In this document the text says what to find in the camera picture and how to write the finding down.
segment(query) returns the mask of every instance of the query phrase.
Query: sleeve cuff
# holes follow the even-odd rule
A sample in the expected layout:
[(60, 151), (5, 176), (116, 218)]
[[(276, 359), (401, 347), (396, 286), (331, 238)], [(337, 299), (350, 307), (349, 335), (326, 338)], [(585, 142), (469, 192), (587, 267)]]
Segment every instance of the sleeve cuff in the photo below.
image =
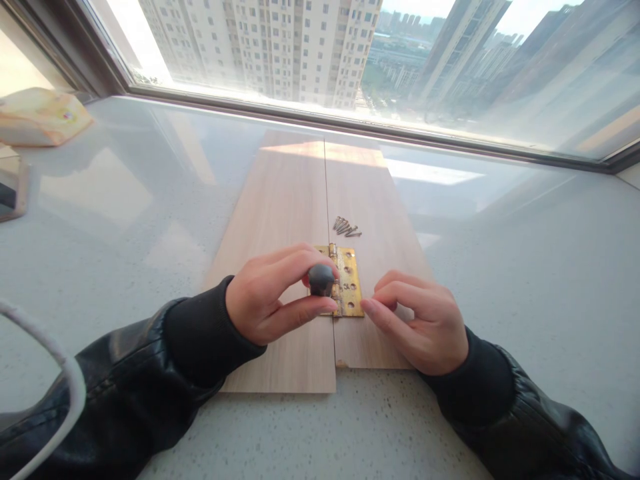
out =
[(233, 276), (172, 307), (165, 318), (165, 340), (180, 372), (195, 385), (211, 388), (267, 347), (244, 338), (229, 318), (225, 301)]
[(466, 425), (490, 425), (513, 404), (513, 374), (507, 359), (467, 328), (469, 355), (455, 371), (440, 377), (420, 374), (438, 398), (442, 414)]

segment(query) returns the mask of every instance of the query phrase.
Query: white cord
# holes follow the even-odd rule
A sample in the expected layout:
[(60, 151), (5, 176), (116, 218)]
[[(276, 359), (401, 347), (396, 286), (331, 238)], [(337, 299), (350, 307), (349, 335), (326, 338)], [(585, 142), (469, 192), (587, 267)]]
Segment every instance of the white cord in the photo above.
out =
[(58, 445), (62, 443), (62, 440), (65, 439), (78, 421), (82, 410), (85, 408), (87, 388), (78, 362), (76, 362), (72, 355), (66, 352), (58, 340), (51, 336), (42, 325), (30, 319), (21, 308), (15, 307), (3, 299), (0, 299), (0, 315), (4, 315), (14, 322), (18, 327), (35, 338), (40, 345), (46, 348), (57, 364), (60, 365), (60, 368), (62, 368), (62, 372), (67, 378), (67, 384), (69, 386), (69, 412), (64, 422), (42, 450), (11, 478), (11, 480), (25, 480), (58, 448)]

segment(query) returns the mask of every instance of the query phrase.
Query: black leather jacket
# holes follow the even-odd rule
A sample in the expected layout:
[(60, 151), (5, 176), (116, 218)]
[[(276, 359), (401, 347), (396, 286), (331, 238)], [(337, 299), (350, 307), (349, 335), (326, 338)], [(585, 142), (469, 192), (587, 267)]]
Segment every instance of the black leather jacket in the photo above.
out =
[[(34, 479), (134, 479), (171, 448), (226, 375), (265, 348), (229, 320), (232, 277), (154, 317), (111, 332), (77, 356), (87, 402), (63, 444)], [(444, 377), (424, 377), (458, 435), (497, 479), (629, 479), (578, 412), (550, 400), (504, 350), (471, 331), (469, 357)], [(36, 406), (0, 415), (0, 479), (17, 472), (52, 436), (68, 409), (58, 378)]]

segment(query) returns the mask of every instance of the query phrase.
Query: window glass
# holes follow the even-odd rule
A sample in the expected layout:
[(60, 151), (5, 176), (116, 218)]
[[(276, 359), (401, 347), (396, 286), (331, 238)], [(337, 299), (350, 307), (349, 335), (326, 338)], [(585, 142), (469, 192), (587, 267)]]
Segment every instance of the window glass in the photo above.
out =
[(85, 1), (146, 85), (584, 161), (640, 136), (638, 0)]

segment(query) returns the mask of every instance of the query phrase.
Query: light wood panel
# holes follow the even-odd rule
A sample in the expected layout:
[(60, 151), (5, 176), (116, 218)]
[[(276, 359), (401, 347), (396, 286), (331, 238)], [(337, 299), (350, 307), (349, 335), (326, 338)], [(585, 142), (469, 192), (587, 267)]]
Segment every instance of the light wood panel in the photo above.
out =
[[(333, 226), (339, 215), (363, 234), (347, 238), (331, 229), (329, 240), (355, 249), (363, 298), (372, 296), (375, 284), (390, 269), (432, 279), (377, 144), (356, 138), (349, 141), (357, 145), (325, 139), (329, 221)], [(396, 313), (404, 320), (413, 316), (401, 306)], [(333, 333), (338, 367), (411, 368), (368, 317), (335, 318)]]
[[(322, 137), (268, 131), (207, 276), (211, 288), (251, 257), (296, 242), (327, 245), (327, 191)], [(307, 294), (288, 288), (283, 303)], [(335, 392), (333, 326), (318, 317), (270, 344), (266, 354), (233, 372), (222, 391)]]

